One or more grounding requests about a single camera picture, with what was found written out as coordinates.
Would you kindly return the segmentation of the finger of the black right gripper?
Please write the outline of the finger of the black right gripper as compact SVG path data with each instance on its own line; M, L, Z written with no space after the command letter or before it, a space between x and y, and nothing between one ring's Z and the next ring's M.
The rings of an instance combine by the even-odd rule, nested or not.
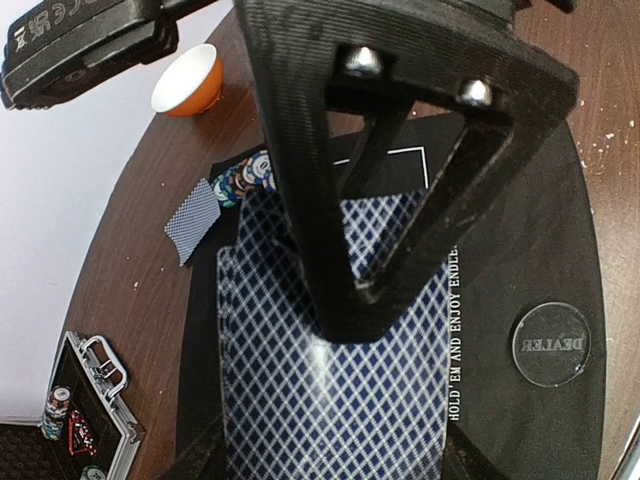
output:
M442 461L442 479L505 480L505 475L456 424L448 424Z
M381 267L359 283L361 305L407 305L463 239L566 124L467 117L443 168Z

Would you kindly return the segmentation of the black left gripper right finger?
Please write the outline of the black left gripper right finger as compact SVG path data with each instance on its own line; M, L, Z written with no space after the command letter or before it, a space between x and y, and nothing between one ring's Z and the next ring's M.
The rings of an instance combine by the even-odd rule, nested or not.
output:
M316 306L316 328L335 343L377 341L390 328L390 311L356 284L340 198L358 194L390 145L390 101L366 88L379 81L383 58L325 35L253 32L245 40L277 188ZM365 121L341 176L329 160L330 110Z

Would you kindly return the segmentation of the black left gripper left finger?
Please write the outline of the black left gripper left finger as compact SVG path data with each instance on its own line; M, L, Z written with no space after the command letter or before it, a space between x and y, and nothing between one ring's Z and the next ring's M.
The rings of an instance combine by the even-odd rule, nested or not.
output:
M224 420L218 415L204 432L177 458L160 480L226 479Z

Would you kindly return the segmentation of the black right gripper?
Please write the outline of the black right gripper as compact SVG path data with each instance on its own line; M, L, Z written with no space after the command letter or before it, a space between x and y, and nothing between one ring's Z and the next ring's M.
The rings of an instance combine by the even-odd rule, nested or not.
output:
M420 100L524 125L563 121L579 80L513 30L523 1L239 1L261 109L278 125L317 125L330 109L362 113Z

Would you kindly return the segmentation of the grey playing card deck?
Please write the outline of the grey playing card deck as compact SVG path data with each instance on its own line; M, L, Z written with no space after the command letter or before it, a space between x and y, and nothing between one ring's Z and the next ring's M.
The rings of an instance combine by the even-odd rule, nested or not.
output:
M280 197L248 194L218 254L227 475L436 479L447 428L448 273L369 344L318 337Z

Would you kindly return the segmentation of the poker chip pile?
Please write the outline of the poker chip pile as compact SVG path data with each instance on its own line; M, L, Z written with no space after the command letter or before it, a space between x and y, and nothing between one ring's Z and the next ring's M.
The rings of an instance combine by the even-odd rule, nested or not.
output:
M237 205L249 191L277 191L275 174L266 149L248 154L217 175L212 182L215 198L223 208Z

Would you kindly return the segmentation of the black dealer button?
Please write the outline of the black dealer button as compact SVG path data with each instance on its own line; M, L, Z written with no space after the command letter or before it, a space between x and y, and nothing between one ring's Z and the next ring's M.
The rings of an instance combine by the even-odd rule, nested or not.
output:
M557 388L575 380L587 366L592 335L586 317L565 302L539 304L515 324L511 354L530 384Z

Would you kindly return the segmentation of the blue patterned playing card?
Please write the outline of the blue patterned playing card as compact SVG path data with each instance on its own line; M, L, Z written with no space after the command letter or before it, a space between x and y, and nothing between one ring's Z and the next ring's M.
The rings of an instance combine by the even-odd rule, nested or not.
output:
M221 207L211 183L202 178L164 227L183 267L221 216Z

